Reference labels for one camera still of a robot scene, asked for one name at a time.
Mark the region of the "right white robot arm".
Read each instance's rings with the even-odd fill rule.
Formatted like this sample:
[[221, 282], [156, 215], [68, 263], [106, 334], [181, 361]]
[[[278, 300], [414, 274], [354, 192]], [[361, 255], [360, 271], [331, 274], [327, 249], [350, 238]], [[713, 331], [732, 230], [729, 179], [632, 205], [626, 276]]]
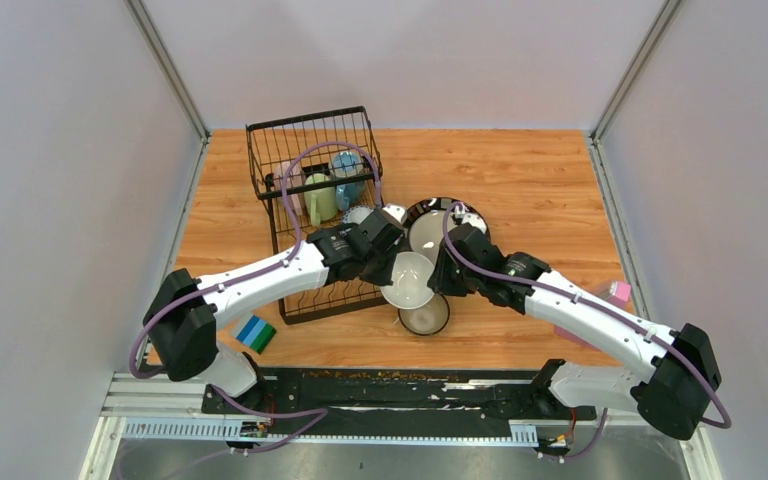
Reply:
[[547, 321], [618, 361], [616, 367], [548, 361], [531, 390], [544, 417], [592, 406], [636, 412], [661, 433], [689, 440], [699, 424], [728, 429], [716, 391], [721, 375], [710, 339], [692, 324], [675, 330], [590, 294], [529, 254], [503, 255], [470, 224], [445, 232], [428, 282], [444, 296], [479, 294], [491, 304]]

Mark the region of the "black rimmed white plate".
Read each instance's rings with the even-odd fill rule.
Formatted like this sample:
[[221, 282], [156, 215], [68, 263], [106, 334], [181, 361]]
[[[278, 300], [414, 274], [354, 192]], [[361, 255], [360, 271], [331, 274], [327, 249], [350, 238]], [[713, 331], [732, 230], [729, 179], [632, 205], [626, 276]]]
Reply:
[[[404, 223], [409, 250], [424, 255], [435, 264], [443, 245], [443, 225], [448, 231], [459, 226], [454, 215], [465, 211], [480, 215], [469, 204], [450, 197], [431, 197], [412, 205]], [[485, 236], [491, 237], [489, 227]]]

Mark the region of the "pink ceramic mug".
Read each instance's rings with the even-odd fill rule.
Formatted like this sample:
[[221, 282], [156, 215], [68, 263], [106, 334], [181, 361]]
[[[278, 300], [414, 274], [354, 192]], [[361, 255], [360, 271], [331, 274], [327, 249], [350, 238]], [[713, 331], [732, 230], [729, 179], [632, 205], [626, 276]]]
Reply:
[[283, 180], [285, 180], [285, 186], [294, 213], [297, 217], [303, 216], [306, 207], [304, 194], [292, 192], [296, 188], [301, 188], [305, 185], [306, 178], [300, 165], [292, 166], [290, 161], [282, 161], [273, 173], [273, 186], [276, 190], [281, 188]]

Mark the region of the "white black bowl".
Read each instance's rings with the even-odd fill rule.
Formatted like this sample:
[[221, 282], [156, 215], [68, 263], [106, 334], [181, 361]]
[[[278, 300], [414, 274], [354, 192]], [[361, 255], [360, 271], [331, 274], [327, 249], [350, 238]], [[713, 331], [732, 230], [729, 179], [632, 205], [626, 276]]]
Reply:
[[356, 205], [349, 208], [342, 217], [344, 224], [360, 224], [362, 223], [374, 209], [366, 205]]

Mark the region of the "blue butterfly mug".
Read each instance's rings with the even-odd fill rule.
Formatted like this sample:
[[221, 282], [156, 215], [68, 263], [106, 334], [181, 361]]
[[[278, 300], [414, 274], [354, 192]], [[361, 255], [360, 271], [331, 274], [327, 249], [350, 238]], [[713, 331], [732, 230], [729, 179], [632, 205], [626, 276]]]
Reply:
[[335, 200], [340, 211], [349, 210], [364, 194], [365, 182], [358, 180], [364, 170], [364, 160], [354, 151], [340, 151], [332, 158], [330, 172], [332, 179], [339, 181], [335, 186]]

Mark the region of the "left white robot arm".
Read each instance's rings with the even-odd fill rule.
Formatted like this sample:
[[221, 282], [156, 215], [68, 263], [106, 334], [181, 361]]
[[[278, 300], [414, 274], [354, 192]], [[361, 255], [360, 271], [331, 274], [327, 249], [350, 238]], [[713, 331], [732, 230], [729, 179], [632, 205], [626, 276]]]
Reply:
[[227, 393], [239, 411], [256, 412], [266, 386], [254, 362], [219, 342], [218, 331], [300, 292], [354, 280], [390, 284], [406, 216], [404, 207], [388, 204], [359, 224], [318, 229], [285, 252], [235, 270], [202, 277], [176, 270], [162, 281], [136, 342], [150, 342], [170, 381], [199, 379]]

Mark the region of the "light green mug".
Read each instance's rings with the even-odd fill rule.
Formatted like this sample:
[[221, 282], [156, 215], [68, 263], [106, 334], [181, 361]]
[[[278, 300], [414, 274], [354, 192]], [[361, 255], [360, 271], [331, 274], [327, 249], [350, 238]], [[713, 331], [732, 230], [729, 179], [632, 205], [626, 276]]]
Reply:
[[319, 185], [319, 188], [303, 193], [310, 224], [319, 227], [322, 223], [334, 219], [339, 213], [336, 203], [336, 190], [333, 186], [322, 187], [322, 184], [330, 181], [330, 177], [322, 173], [309, 175], [304, 183], [305, 187]]

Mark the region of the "white ribbed bowl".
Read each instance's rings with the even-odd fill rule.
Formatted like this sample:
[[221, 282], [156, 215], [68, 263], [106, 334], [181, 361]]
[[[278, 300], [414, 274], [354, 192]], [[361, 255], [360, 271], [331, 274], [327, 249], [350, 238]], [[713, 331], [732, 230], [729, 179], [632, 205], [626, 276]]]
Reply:
[[426, 305], [434, 296], [427, 283], [434, 271], [434, 264], [424, 255], [405, 251], [396, 255], [391, 284], [382, 286], [384, 299], [392, 306], [414, 310]]

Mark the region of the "dark brown speckled bowl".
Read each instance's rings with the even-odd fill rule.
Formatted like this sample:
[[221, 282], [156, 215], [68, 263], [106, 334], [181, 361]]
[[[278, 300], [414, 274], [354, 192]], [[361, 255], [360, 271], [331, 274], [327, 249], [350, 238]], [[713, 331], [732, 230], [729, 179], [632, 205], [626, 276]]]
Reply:
[[400, 309], [398, 318], [402, 326], [418, 336], [431, 336], [441, 332], [450, 319], [448, 300], [435, 295], [427, 304], [417, 309]]

